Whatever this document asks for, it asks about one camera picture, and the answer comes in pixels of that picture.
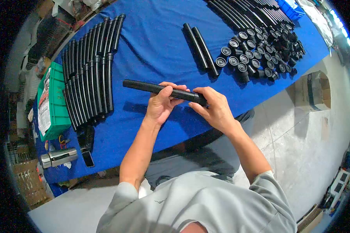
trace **cardboard box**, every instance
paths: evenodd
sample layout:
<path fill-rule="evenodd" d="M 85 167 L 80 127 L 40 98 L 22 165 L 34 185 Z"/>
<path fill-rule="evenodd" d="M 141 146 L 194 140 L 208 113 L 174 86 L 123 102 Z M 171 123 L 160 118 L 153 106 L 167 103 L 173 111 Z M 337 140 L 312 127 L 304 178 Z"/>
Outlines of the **cardboard box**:
<path fill-rule="evenodd" d="M 311 112 L 331 109 L 331 88 L 326 74 L 317 71 L 300 77 L 295 82 L 294 105 Z"/>
<path fill-rule="evenodd" d="M 37 12 L 39 16 L 43 19 L 48 14 L 49 11 L 52 11 L 53 6 L 54 6 L 54 2 L 52 0 L 45 0 L 37 8 Z"/>

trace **blue tablecloth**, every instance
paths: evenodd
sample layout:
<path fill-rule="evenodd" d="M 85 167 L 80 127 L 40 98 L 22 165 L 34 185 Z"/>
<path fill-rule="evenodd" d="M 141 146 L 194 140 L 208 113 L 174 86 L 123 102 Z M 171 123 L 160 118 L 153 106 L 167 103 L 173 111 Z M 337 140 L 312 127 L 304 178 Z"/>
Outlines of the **blue tablecloth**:
<path fill-rule="evenodd" d="M 197 26 L 215 59 L 220 48 L 228 44 L 234 32 L 215 15 L 203 0 L 132 0 L 117 1 L 105 8 L 84 25 L 74 36 L 79 40 L 103 17 L 113 18 L 126 14 L 118 53 L 113 63 L 113 99 L 115 111 L 95 128 L 92 153 L 95 167 L 87 168 L 81 156 L 75 132 L 67 132 L 72 141 L 69 147 L 78 149 L 79 158 L 66 167 L 48 168 L 48 182 L 59 182 L 85 176 L 120 165 L 145 115 L 149 93 L 122 87 L 123 79 L 151 83 L 170 81 L 186 84 L 191 90 L 198 86 L 211 86 L 228 98 L 234 116 L 242 114 L 291 85 L 321 59 L 328 49 L 317 29 L 305 15 L 296 28 L 307 54 L 298 62 L 298 75 L 281 77 L 275 84 L 265 79 L 252 80 L 246 85 L 238 83 L 228 69 L 216 81 L 200 73 L 182 33 L 188 22 Z M 61 55 L 56 59 L 61 64 Z M 210 129 L 209 124 L 184 103 L 177 106 L 159 132 L 154 151 L 160 151 Z"/>

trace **smartphone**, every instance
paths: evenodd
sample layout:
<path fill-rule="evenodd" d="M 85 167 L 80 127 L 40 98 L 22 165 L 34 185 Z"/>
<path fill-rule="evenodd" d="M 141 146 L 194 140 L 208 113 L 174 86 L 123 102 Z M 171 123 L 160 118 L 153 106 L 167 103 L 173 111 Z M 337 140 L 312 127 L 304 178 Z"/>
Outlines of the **smartphone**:
<path fill-rule="evenodd" d="M 94 167 L 95 166 L 95 163 L 93 162 L 90 151 L 83 152 L 82 156 L 84 159 L 84 163 L 87 167 Z"/>

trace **right hand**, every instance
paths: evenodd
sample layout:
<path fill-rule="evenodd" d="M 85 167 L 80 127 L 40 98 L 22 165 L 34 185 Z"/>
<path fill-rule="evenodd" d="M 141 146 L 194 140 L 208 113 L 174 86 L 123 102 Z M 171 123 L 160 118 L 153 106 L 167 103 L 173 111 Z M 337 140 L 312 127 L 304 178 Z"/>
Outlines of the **right hand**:
<path fill-rule="evenodd" d="M 233 134 L 236 127 L 241 127 L 240 123 L 233 118 L 227 98 L 224 95 L 209 86 L 197 87 L 193 91 L 203 94 L 209 106 L 205 108 L 194 102 L 190 102 L 189 106 L 205 118 L 212 127 L 227 136 Z"/>

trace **hand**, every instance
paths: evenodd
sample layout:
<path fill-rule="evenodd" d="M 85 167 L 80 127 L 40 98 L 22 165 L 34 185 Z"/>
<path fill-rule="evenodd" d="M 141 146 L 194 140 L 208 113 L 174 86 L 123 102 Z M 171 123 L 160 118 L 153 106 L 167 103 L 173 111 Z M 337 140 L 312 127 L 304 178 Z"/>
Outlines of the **hand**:
<path fill-rule="evenodd" d="M 175 88 L 178 90 L 189 91 L 187 86 L 176 85 L 172 82 L 161 82 L 159 85 L 166 87 L 162 89 L 158 95 L 150 95 L 147 114 L 145 115 L 146 119 L 150 120 L 157 126 L 161 126 L 166 121 L 176 105 L 184 102 L 184 100 L 170 97 L 172 89 Z"/>
<path fill-rule="evenodd" d="M 207 100 L 207 108 L 190 102 L 189 106 L 200 114 L 214 128 L 218 129 L 227 136 L 236 131 L 236 127 L 241 127 L 240 123 L 233 118 L 227 102 L 227 98 L 215 91 L 211 87 L 197 87 L 194 92 L 201 93 Z"/>

